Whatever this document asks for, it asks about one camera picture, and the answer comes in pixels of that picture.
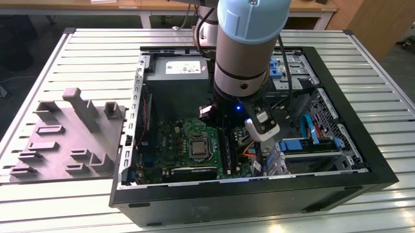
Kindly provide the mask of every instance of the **table surface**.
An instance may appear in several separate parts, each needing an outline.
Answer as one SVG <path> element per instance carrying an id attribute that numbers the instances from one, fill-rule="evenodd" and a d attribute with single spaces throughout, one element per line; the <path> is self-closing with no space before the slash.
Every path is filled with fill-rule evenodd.
<path id="1" fill-rule="evenodd" d="M 341 31 L 283 31 L 287 46 L 313 46 L 399 183 L 364 194 L 331 211 L 172 225 L 176 232 L 367 232 L 415 227 L 413 104 L 352 36 Z M 78 87 L 95 106 L 116 100 L 129 106 L 140 46 L 191 46 L 192 32 L 169 29 L 77 29 L 64 34 L 10 128 L 0 142 L 0 179 L 17 162 L 33 131 L 41 100 L 61 99 Z M 133 232 L 143 230 L 108 207 L 112 180 L 0 186 L 0 233 Z"/>
<path id="2" fill-rule="evenodd" d="M 93 5 L 89 0 L 0 0 L 0 8 L 185 11 L 187 4 L 165 0 L 119 0 L 119 3 Z M 339 8 L 332 1 L 319 4 L 315 0 L 292 0 L 289 9 L 291 12 L 336 12 Z"/>

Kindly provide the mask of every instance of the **motherboard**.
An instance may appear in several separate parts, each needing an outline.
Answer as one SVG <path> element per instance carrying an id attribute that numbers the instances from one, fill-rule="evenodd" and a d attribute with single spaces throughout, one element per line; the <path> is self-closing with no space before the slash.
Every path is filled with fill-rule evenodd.
<path id="1" fill-rule="evenodd" d="M 235 140 L 244 136 L 241 128 L 233 129 L 233 136 Z M 248 160 L 240 162 L 237 173 L 223 170 L 219 145 L 217 130 L 200 120 L 160 121 L 156 151 L 143 155 L 148 183 L 185 182 L 197 180 L 195 176 L 200 180 L 251 177 Z"/>

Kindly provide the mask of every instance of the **wooden desk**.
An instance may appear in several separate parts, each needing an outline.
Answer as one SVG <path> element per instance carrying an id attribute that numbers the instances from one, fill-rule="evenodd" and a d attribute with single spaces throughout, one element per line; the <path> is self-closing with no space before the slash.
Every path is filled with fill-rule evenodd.
<path id="1" fill-rule="evenodd" d="M 140 9 L 148 16 L 184 15 L 188 5 L 176 1 L 141 0 Z M 339 7 L 329 0 L 327 4 L 319 4 L 315 0 L 291 0 L 289 17 L 317 18 L 313 30 L 324 30 L 331 16 Z"/>
<path id="2" fill-rule="evenodd" d="M 0 8 L 16 10 L 139 10 L 140 0 L 119 0 L 119 3 L 109 4 L 91 4 L 89 0 L 0 0 Z"/>
<path id="3" fill-rule="evenodd" d="M 141 0 L 141 10 L 159 11 L 185 11 L 187 4 L 171 0 Z M 289 12 L 336 12 L 339 10 L 336 4 L 328 1 L 325 5 L 316 3 L 315 0 L 291 0 Z"/>
<path id="4" fill-rule="evenodd" d="M 317 18 L 313 29 L 324 30 L 337 10 L 331 0 L 325 5 L 315 0 L 292 0 L 289 17 Z M 119 0 L 93 5 L 89 0 L 0 0 L 0 15 L 136 15 L 143 28 L 151 28 L 151 16 L 183 16 L 185 11 L 187 4 L 165 0 Z"/>

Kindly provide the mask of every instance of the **power supply label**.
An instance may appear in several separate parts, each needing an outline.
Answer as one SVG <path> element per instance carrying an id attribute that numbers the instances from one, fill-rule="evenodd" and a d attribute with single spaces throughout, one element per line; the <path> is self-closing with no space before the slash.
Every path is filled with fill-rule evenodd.
<path id="1" fill-rule="evenodd" d="M 165 63 L 165 74 L 200 74 L 200 61 L 172 61 Z"/>

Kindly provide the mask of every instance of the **green circuit board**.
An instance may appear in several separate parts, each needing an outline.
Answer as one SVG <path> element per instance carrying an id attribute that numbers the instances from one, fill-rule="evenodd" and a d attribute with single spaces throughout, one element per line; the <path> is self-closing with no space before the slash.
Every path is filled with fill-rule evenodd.
<path id="1" fill-rule="evenodd" d="M 235 135 L 240 134 L 241 130 L 235 129 Z M 197 139 L 208 141 L 208 157 L 195 160 L 189 156 L 191 142 Z M 216 167 L 216 179 L 251 176 L 249 163 L 239 164 L 240 170 L 236 174 L 228 175 L 223 172 L 217 130 L 207 127 L 205 123 L 197 119 L 159 122 L 156 152 L 152 159 L 153 165 L 144 169 L 145 179 L 149 183 L 161 183 L 161 170 L 175 167 Z"/>

